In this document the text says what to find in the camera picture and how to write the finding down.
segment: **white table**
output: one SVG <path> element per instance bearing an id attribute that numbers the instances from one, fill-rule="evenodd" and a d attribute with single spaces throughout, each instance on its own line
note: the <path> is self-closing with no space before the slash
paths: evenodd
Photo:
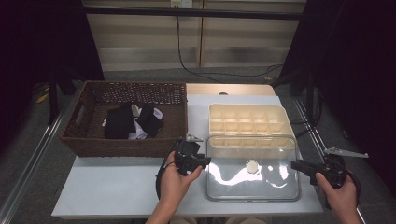
<path id="1" fill-rule="evenodd" d="M 188 95 L 189 131 L 207 138 L 208 105 L 213 103 L 280 105 L 270 95 Z M 205 150 L 201 144 L 200 151 Z M 158 202 L 155 175 L 159 158 L 79 158 L 70 171 L 52 212 L 64 219 L 149 217 Z M 232 217 L 296 215 L 323 212 L 309 178 L 301 175 L 301 195 L 296 202 L 211 202 L 205 195 L 205 172 L 191 184 L 176 217 Z"/>

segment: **metal bracket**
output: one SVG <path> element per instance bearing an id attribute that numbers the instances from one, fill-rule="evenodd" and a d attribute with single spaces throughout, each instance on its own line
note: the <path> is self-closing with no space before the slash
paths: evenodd
<path id="1" fill-rule="evenodd" d="M 336 148 L 336 147 L 326 148 L 324 150 L 324 152 L 327 153 L 327 154 L 334 154 L 334 155 L 338 155 L 338 156 L 369 158 L 369 155 L 367 153 L 360 154 L 360 153 L 357 153 L 357 152 L 351 152 L 351 151 L 343 150 L 343 149 Z"/>
<path id="2" fill-rule="evenodd" d="M 190 133 L 186 133 L 186 141 L 187 142 L 204 142 L 204 139 L 195 137 Z"/>

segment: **wall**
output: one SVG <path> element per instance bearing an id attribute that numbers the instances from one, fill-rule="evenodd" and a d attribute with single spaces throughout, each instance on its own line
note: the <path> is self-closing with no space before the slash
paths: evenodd
<path id="1" fill-rule="evenodd" d="M 169 0 L 86 0 L 85 5 L 170 7 Z M 194 8 L 302 12 L 304 0 L 193 1 Z M 88 15 L 104 71 L 181 67 L 175 17 Z M 180 18 L 179 45 L 187 67 L 283 63 L 297 21 Z"/>

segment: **finger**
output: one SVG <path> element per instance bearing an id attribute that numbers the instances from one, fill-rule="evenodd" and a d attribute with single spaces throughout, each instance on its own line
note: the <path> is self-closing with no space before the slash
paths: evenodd
<path id="1" fill-rule="evenodd" d="M 167 164 L 165 168 L 169 168 L 169 167 L 172 167 L 172 166 L 173 166 L 173 167 L 176 167 L 175 163 Z"/>
<path id="2" fill-rule="evenodd" d="M 203 170 L 202 166 L 198 166 L 194 172 L 192 172 L 191 174 L 187 175 L 185 177 L 185 179 L 189 182 L 192 183 L 192 181 L 196 180 L 199 175 L 201 174 L 201 171 Z"/>
<path id="3" fill-rule="evenodd" d="M 346 180 L 344 181 L 343 188 L 344 189 L 356 189 L 356 185 L 349 175 L 346 176 Z"/>
<path id="4" fill-rule="evenodd" d="M 324 177 L 321 173 L 316 173 L 315 177 L 317 178 L 318 185 L 324 191 L 326 195 L 330 195 L 334 193 L 334 188 L 330 185 L 329 181 L 327 181 L 326 177 Z"/>
<path id="5" fill-rule="evenodd" d="M 166 164 L 169 164 L 174 161 L 175 161 L 175 151 L 169 153 L 168 159 L 166 159 Z"/>

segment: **wicker basket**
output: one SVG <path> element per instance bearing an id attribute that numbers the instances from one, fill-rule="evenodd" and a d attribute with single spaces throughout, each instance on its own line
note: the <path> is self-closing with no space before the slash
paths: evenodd
<path id="1" fill-rule="evenodd" d="M 102 124 L 107 111 L 127 102 L 151 103 L 163 112 L 163 126 L 155 138 L 105 139 Z M 164 157 L 186 133 L 185 83 L 87 81 L 61 141 L 80 157 Z"/>

